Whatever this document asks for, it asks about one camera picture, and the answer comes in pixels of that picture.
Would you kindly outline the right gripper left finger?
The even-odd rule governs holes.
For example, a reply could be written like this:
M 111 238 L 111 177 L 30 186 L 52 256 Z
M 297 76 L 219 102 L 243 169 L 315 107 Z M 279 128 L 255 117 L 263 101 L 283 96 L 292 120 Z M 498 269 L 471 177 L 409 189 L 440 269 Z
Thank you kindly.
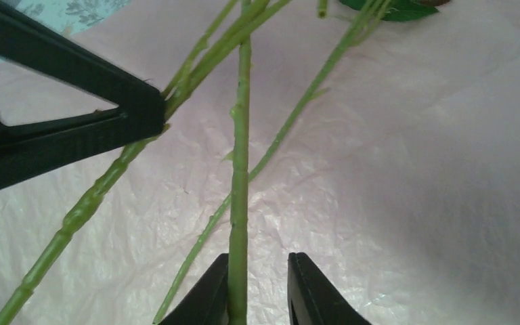
M 222 253 L 160 325 L 227 325 L 227 287 L 228 254 Z

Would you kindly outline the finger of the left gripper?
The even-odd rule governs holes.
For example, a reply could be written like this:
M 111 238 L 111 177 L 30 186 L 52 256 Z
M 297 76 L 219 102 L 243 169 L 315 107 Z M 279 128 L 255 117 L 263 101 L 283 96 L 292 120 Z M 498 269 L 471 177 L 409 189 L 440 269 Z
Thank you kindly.
M 80 116 L 0 119 L 0 190 L 163 131 L 160 91 L 0 1 L 0 58 L 113 104 Z

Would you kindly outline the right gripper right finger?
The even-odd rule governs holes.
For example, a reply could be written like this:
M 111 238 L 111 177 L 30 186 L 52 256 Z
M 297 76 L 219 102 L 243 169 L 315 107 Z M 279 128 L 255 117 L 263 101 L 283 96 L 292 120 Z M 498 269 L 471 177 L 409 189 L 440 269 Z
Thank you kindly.
M 306 253 L 288 254 L 287 298 L 294 325 L 371 325 Z

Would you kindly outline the light blue peony flower stem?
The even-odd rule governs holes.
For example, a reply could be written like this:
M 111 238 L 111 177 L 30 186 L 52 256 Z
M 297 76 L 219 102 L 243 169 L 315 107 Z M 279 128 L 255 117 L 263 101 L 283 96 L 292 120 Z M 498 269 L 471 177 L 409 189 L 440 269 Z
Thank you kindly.
M 251 76 L 251 38 L 243 38 L 238 48 L 238 88 L 235 106 L 230 110 L 234 122 L 232 150 L 232 187 L 230 239 L 227 267 L 228 323 L 247 324 L 248 301 L 248 145 Z

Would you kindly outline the purple pink wrapping paper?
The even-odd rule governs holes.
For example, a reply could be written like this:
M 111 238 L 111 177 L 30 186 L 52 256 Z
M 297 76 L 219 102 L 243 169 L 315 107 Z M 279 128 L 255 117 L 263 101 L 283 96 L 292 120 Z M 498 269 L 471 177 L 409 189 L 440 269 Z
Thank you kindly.
M 73 41 L 165 88 L 227 1 L 130 1 Z M 348 27 L 292 1 L 253 35 L 254 166 Z M 248 324 L 289 324 L 306 252 L 373 324 L 520 324 L 520 1 L 380 24 L 249 190 Z M 150 324 L 230 190 L 238 54 L 119 179 L 12 324 Z M 120 150 L 0 191 L 0 309 Z

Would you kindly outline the bright pink rose flower stem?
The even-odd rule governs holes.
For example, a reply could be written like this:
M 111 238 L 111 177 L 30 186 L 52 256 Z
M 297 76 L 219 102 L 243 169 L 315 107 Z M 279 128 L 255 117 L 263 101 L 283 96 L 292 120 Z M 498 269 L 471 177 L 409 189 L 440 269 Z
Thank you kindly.
M 235 4 L 235 1 L 227 2 L 161 93 L 162 97 L 169 101 L 169 107 L 164 113 L 166 118 L 172 117 L 176 110 L 191 96 L 194 90 L 220 62 L 234 49 L 238 50 L 243 38 L 251 37 L 252 32 L 284 6 L 288 5 L 288 2 L 242 1 L 239 18 L 227 28 L 212 46 L 209 46 L 208 40 L 210 36 L 225 20 Z M 106 193 L 150 142 L 151 139 L 147 139 L 126 145 L 121 155 L 114 160 L 107 171 L 95 181 L 73 208 L 69 210 L 63 219 L 62 227 L 55 233 L 34 265 L 23 277 L 20 285 L 1 309 L 0 324 L 10 324 L 17 316 L 18 312 L 32 296 L 34 289 L 41 283 L 44 275 L 72 240 L 74 234 L 91 219 L 103 202 Z

